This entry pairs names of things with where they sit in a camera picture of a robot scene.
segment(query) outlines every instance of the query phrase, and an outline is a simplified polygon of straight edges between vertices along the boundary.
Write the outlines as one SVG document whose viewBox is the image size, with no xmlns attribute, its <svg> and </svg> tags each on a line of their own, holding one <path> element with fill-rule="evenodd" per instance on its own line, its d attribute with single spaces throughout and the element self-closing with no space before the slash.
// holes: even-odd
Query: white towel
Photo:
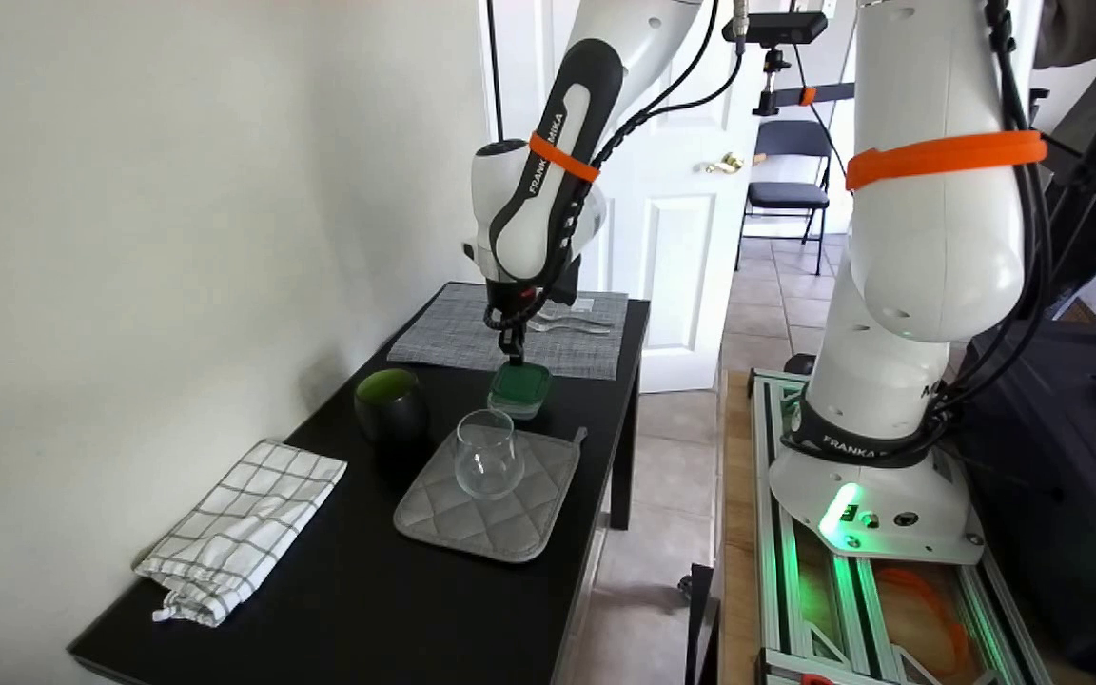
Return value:
<svg viewBox="0 0 1096 685">
<path fill-rule="evenodd" d="M 168 590 L 153 622 L 217 629 L 267 584 L 344 474 L 348 462 L 329 462 L 282 441 L 249 448 L 234 474 L 132 563 L 141 580 L 158 580 Z"/>
</svg>

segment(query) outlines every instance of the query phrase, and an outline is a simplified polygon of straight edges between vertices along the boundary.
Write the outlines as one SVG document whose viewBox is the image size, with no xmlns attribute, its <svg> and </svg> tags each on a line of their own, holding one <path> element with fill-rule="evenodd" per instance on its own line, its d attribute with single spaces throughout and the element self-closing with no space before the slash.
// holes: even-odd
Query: door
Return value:
<svg viewBox="0 0 1096 685">
<path fill-rule="evenodd" d="M 495 0 L 507 139 L 524 139 L 537 127 L 576 9 L 579 0 Z M 708 9 L 713 0 L 699 3 L 679 60 L 649 100 L 693 60 Z M 708 96 L 730 67 L 736 50 L 717 35 L 670 103 Z M 761 50 L 749 48 L 742 75 L 722 100 L 649 124 L 602 172 L 608 205 L 605 230 L 581 257 L 581 291 L 652 300 L 645 391 L 717 389 L 759 87 Z"/>
</svg>

